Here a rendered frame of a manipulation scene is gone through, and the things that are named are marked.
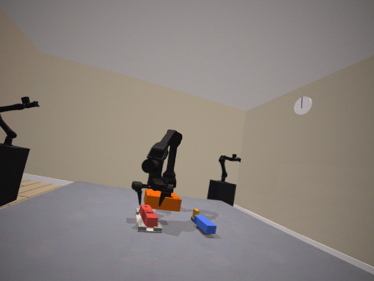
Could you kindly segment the blue wide plate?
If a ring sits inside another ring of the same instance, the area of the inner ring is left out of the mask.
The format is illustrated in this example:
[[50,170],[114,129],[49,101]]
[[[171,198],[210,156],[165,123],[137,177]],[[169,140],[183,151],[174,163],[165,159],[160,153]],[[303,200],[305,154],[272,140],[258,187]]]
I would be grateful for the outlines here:
[[217,226],[213,222],[207,220],[203,215],[195,215],[194,223],[206,234],[215,234],[217,229]]

